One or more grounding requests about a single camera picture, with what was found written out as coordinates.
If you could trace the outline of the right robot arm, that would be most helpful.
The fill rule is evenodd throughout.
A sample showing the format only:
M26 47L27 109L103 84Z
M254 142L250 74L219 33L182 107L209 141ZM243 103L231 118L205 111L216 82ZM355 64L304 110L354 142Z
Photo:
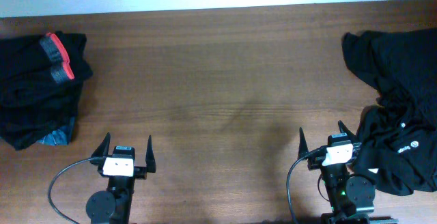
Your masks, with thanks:
M307 161L308 170L319 170L328 195L331 212L320 219L323 224L369 223L374 211L375 184L368 177L350 173L348 165L358 156L361 143L338 122L339 134L328 136L328 142L310 151L303 129L299 129L298 159Z

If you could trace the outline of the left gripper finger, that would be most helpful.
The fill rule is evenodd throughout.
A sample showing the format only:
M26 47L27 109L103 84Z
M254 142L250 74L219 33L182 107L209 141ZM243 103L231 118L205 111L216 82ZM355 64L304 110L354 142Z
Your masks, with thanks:
M145 164L148 173L156 172L156 160L154 157L153 146L152 146L152 136L150 135L147 140L147 149L145 153Z
M110 132L108 132L105 135L102 143L92 153L91 157L93 160L91 161L91 164L99 165L103 161L103 158L108 156L110 140L111 135Z

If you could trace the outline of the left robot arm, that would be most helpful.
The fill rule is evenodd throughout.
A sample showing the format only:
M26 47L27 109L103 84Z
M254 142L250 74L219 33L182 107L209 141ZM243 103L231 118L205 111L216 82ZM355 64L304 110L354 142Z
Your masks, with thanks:
M149 173L156 172L152 138L147 139L145 165L135 165L135 149L115 146L109 154L111 135L106 134L102 143L91 155L91 163L98 173L108 179L107 188L94 193L86 203L86 213L91 223L128 224L135 181L145 180Z

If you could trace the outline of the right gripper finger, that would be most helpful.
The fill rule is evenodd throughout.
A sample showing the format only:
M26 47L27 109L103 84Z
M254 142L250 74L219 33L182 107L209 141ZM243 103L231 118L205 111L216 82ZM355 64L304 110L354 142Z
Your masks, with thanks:
M299 146L298 146L298 159L306 159L309 153L305 134L302 127L299 128Z
M353 134L341 120L338 121L338 127L341 133L345 133L347 135L351 143L357 142L356 135Z

